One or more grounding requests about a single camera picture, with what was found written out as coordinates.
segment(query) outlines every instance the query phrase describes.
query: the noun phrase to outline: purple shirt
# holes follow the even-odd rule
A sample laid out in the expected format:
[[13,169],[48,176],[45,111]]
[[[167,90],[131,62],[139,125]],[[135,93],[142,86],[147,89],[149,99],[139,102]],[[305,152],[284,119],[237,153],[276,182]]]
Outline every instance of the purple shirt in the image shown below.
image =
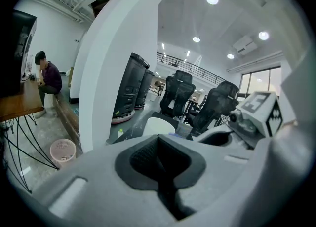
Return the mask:
[[46,85],[56,88],[58,92],[60,91],[62,86],[61,76],[58,68],[53,63],[49,61],[47,68],[41,74]]

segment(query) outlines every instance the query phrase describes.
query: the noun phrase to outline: round base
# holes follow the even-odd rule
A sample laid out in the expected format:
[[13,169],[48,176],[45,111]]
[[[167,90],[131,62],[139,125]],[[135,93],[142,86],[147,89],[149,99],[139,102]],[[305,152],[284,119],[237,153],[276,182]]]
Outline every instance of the round base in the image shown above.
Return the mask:
[[139,109],[142,109],[144,106],[145,106],[145,103],[141,105],[135,105],[134,109],[139,110]]
[[130,119],[132,119],[132,117],[135,115],[135,110],[133,110],[130,114],[124,116],[124,117],[115,117],[112,118],[112,122],[111,124],[118,124],[118,123],[122,123],[122,122],[126,122]]

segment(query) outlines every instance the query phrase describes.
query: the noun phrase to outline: person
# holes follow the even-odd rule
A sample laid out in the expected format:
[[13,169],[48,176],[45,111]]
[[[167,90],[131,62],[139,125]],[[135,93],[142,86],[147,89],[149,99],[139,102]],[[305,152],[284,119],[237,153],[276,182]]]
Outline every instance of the person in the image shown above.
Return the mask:
[[[47,61],[46,54],[43,51],[36,54],[35,64],[40,65],[37,72],[39,75],[38,86],[40,99],[44,107],[45,94],[58,94],[61,90],[61,76],[57,67],[50,61]],[[35,115],[35,118],[40,118],[45,113],[46,109],[44,108],[43,111]]]

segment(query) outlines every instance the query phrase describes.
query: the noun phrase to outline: white cylinder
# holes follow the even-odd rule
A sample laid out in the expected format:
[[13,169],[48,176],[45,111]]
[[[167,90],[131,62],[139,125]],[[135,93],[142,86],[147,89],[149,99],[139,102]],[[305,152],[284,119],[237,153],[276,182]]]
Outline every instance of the white cylinder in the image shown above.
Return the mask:
[[170,123],[160,118],[151,117],[147,120],[143,136],[169,133],[174,134],[175,132],[176,130]]

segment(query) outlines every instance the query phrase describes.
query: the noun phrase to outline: trash can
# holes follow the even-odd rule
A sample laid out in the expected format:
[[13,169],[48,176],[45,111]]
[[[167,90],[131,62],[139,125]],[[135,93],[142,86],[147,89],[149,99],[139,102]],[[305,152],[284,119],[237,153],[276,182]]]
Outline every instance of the trash can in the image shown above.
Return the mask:
[[64,167],[76,159],[76,145],[69,139],[56,140],[50,146],[51,157],[61,166]]

